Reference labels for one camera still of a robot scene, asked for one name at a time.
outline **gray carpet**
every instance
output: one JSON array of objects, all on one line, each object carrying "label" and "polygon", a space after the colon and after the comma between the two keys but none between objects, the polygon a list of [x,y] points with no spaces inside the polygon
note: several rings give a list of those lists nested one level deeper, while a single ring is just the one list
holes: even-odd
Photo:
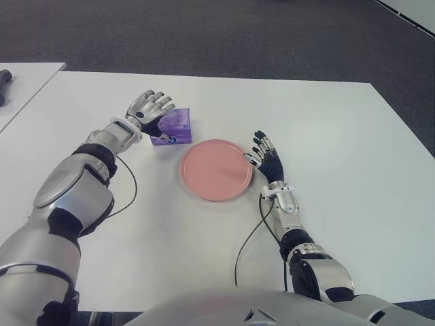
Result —
[{"label": "gray carpet", "polygon": [[432,155],[434,57],[433,38],[373,0],[0,0],[0,62],[370,82]]}]

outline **white tabletop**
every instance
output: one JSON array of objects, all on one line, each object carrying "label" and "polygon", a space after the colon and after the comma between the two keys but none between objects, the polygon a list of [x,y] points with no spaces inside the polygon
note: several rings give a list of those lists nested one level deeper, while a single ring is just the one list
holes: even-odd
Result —
[{"label": "white tabletop", "polygon": [[[1,241],[26,221],[60,160],[149,88],[191,108],[194,142],[228,139],[249,150],[253,131],[267,133],[302,223],[348,269],[356,293],[391,302],[435,297],[434,159],[370,84],[59,72],[0,135]],[[122,154],[138,197],[80,240],[81,310],[142,311],[233,285],[266,180],[256,172],[237,199],[201,200],[179,176],[189,147],[153,147],[145,137]],[[111,189],[115,209],[133,194],[121,164]],[[282,289],[282,269],[261,228],[242,255],[240,285]]]},{"label": "white tabletop", "polygon": [[0,107],[0,132],[20,113],[53,75],[65,67],[63,62],[0,63],[13,76],[5,91],[5,103]]}]

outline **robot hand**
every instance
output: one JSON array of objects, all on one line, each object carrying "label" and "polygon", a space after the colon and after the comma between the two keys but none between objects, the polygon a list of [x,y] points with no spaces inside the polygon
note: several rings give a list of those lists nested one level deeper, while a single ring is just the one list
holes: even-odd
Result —
[{"label": "robot hand", "polygon": [[284,181],[283,166],[272,142],[262,131],[257,131],[254,135],[254,143],[257,144],[260,149],[252,147],[252,150],[257,153],[261,161],[248,153],[243,154],[243,157],[260,170],[267,178],[269,184],[275,181]]},{"label": "robot hand", "polygon": [[172,101],[169,96],[158,101],[163,95],[163,92],[154,93],[152,90],[147,90],[130,105],[127,117],[133,117],[140,123],[141,132],[171,141],[170,136],[164,134],[158,127],[160,119],[175,108],[175,104],[168,104]]}]

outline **pink plate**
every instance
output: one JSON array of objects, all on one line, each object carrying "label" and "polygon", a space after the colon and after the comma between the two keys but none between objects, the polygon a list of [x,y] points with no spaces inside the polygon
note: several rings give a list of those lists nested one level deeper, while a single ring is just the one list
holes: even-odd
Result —
[{"label": "pink plate", "polygon": [[191,147],[181,161],[184,183],[197,196],[227,200],[241,194],[252,178],[252,166],[237,145],[219,139]]}]

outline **robotic finger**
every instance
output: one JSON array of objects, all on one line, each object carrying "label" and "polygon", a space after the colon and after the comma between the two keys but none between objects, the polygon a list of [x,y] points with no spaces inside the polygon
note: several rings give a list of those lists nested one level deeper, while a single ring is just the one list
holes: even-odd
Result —
[{"label": "robotic finger", "polygon": [[163,96],[163,92],[155,93],[153,90],[147,90],[130,105],[127,118],[136,123],[141,132],[171,142],[173,139],[162,133],[158,123],[163,116],[175,108],[175,104],[169,104],[172,101],[169,96],[159,101]]}]

